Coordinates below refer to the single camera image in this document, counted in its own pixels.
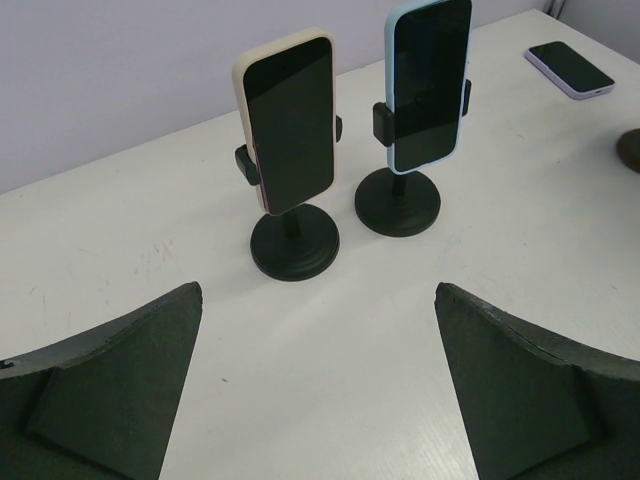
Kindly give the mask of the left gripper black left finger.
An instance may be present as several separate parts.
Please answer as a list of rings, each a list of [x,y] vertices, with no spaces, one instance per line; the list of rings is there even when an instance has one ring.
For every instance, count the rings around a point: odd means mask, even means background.
[[[159,478],[202,313],[190,282],[2,360],[2,478]]]

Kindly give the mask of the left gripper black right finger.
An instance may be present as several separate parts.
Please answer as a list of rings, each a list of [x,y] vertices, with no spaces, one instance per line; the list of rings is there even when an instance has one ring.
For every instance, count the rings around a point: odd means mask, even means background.
[[[479,478],[638,478],[638,362],[451,283],[435,312]]]

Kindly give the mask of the black round-base phone stand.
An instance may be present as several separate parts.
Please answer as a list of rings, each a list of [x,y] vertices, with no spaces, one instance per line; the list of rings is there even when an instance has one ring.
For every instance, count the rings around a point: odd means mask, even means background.
[[[340,248],[335,221],[309,203],[335,179],[335,116],[253,112],[250,126],[251,138],[236,149],[235,160],[265,211],[251,233],[251,256],[277,280],[312,278],[333,263]]]

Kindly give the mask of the black phone lavender case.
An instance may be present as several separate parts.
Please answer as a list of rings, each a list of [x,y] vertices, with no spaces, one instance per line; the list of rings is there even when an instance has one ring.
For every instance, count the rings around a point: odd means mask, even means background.
[[[530,47],[524,57],[573,100],[586,100],[611,92],[616,83],[562,41]]]

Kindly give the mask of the black phone blue case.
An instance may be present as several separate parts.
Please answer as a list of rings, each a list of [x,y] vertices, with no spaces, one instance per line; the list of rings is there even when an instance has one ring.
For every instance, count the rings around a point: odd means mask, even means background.
[[[450,156],[458,143],[473,4],[411,1],[384,24],[389,168],[406,175]]]

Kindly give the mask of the black phone cream case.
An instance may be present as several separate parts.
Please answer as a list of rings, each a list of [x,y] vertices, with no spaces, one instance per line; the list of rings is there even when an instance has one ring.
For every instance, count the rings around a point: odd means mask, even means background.
[[[310,27],[241,54],[232,82],[260,204],[281,215],[326,191],[336,163],[331,35]]]

